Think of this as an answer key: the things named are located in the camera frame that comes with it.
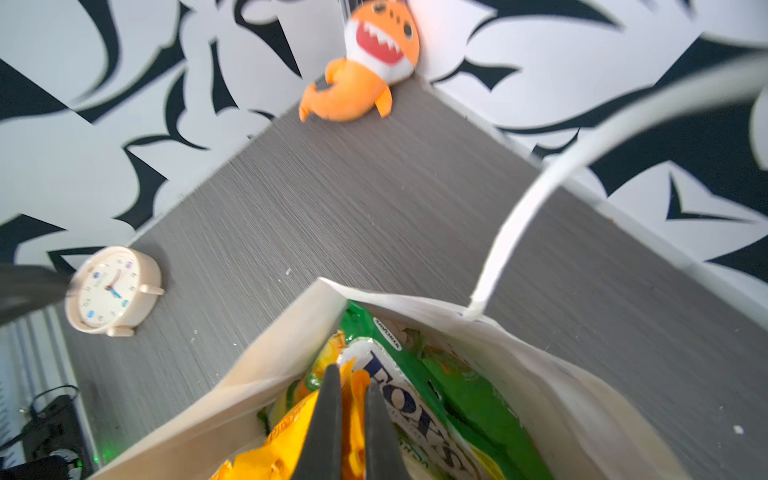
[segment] clock foot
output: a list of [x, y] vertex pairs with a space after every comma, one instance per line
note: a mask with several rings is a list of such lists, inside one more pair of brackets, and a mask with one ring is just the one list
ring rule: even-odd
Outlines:
[[107, 330], [107, 336], [133, 336], [134, 329], [129, 326], [113, 326]]
[[150, 295], [162, 295], [165, 293], [165, 290], [161, 289], [159, 286], [147, 285], [146, 283], [139, 287], [139, 291], [149, 293]]

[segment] beige clock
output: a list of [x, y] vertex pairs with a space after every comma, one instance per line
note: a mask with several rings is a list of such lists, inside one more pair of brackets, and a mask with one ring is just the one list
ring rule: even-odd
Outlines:
[[133, 336], [165, 293], [161, 280], [157, 262], [143, 253], [127, 247], [99, 250], [72, 278], [67, 320], [81, 332]]

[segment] white oval label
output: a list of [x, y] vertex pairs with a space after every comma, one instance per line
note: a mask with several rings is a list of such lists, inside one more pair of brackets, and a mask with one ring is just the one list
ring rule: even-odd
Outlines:
[[384, 338], [386, 338], [386, 341], [389, 342], [389, 345], [391, 345], [395, 350], [400, 352], [402, 350], [402, 347], [400, 346], [400, 342], [397, 340], [397, 337], [395, 336], [395, 334], [390, 332], [389, 329], [386, 327], [386, 325], [384, 325], [382, 321], [377, 319], [376, 317], [373, 317], [373, 322], [376, 324], [376, 327], [382, 333]]

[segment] orange shark plush toy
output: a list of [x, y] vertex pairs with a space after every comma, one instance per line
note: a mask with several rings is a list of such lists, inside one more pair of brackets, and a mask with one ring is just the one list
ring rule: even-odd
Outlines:
[[362, 117], [373, 105], [382, 117], [392, 111], [389, 86], [413, 73], [419, 60], [419, 36], [406, 4], [372, 0], [361, 4], [344, 29], [346, 58], [331, 61], [326, 81], [311, 84], [299, 104], [299, 117], [310, 113], [333, 121]]

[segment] clock hand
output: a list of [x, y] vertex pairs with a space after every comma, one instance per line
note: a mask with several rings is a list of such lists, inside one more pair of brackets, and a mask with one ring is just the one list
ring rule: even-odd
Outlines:
[[118, 274], [114, 276], [114, 280], [112, 280], [112, 283], [104, 287], [104, 290], [111, 290], [111, 288], [116, 284], [118, 281], [118, 278], [120, 278], [120, 274], [123, 273], [123, 270], [118, 270]]

